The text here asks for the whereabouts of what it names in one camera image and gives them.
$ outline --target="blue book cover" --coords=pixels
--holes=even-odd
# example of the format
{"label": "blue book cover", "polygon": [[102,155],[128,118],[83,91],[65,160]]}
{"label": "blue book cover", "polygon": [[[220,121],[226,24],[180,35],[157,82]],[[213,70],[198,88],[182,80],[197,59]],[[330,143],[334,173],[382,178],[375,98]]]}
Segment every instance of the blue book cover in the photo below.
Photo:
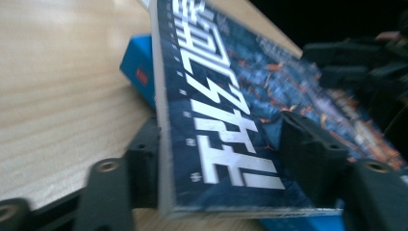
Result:
{"label": "blue book cover", "polygon": [[282,116],[307,116],[348,147],[406,168],[398,153],[319,70],[204,1],[157,0],[152,22],[167,218],[338,215],[315,208],[279,158]]}

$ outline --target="book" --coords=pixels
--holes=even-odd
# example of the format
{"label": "book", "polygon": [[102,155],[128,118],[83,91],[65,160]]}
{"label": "book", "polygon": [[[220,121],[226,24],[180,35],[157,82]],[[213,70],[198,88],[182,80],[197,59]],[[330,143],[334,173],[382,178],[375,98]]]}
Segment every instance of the book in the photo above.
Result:
{"label": "book", "polygon": [[328,130],[350,158],[406,169],[349,96],[319,86],[315,65],[205,1],[151,0],[148,9],[165,218],[340,214],[314,207],[280,160],[283,111]]}

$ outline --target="wooden table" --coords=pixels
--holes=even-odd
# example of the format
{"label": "wooden table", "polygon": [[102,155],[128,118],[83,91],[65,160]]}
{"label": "wooden table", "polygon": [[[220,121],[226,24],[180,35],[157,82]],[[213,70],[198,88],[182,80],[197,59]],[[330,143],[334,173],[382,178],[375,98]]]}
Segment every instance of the wooden table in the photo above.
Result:
{"label": "wooden table", "polygon": [[[300,54],[247,1],[215,2]],[[154,112],[119,64],[130,36],[149,32],[137,0],[0,2],[0,200],[25,197],[36,209],[81,188],[93,163],[124,153]],[[139,230],[262,229],[248,220],[136,214]]]}

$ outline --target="dark background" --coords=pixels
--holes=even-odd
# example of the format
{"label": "dark background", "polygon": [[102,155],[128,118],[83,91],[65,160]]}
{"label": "dark background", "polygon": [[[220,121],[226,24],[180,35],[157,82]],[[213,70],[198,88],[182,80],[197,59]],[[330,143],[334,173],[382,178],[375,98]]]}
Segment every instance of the dark background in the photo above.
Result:
{"label": "dark background", "polygon": [[375,37],[397,29],[405,0],[250,0],[300,48],[305,43]]}

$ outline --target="red label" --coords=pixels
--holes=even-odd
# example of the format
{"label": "red label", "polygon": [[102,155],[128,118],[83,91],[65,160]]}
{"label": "red label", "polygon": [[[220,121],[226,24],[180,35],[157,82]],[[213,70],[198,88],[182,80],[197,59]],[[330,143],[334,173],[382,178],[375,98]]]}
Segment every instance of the red label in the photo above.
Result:
{"label": "red label", "polygon": [[147,77],[147,75],[145,75],[140,68],[138,68],[136,71],[136,77],[146,87],[147,83],[149,82],[149,77]]}

